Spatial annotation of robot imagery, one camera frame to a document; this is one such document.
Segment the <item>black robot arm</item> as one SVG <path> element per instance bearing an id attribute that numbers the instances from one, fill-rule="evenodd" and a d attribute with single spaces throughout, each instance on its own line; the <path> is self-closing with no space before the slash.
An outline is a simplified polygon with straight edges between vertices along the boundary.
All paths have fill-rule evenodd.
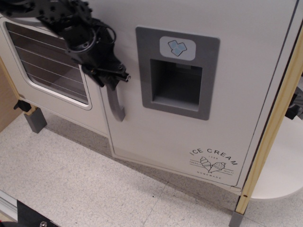
<path id="1" fill-rule="evenodd" d="M 101 87 L 115 90 L 119 81 L 128 82 L 129 74 L 114 55 L 115 31 L 99 19 L 82 0 L 2 0 L 0 13 L 13 20 L 36 18 L 66 42 L 66 54 L 81 65 Z"/>

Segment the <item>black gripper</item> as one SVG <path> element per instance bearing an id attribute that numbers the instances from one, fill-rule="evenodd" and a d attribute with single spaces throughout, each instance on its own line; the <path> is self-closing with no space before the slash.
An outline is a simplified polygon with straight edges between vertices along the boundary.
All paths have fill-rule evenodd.
<path id="1" fill-rule="evenodd" d="M 116 33 L 111 28 L 97 28 L 92 35 L 90 42 L 68 47 L 66 53 L 96 84 L 115 90 L 119 81 L 128 82 L 131 78 L 114 54 Z"/>

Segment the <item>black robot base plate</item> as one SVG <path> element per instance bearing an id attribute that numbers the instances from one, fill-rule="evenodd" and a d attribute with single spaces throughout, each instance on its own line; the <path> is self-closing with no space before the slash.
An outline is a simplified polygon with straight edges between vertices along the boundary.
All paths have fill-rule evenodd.
<path id="1" fill-rule="evenodd" d="M 1 227 L 58 227 L 56 223 L 17 200 L 18 221 L 1 221 Z"/>

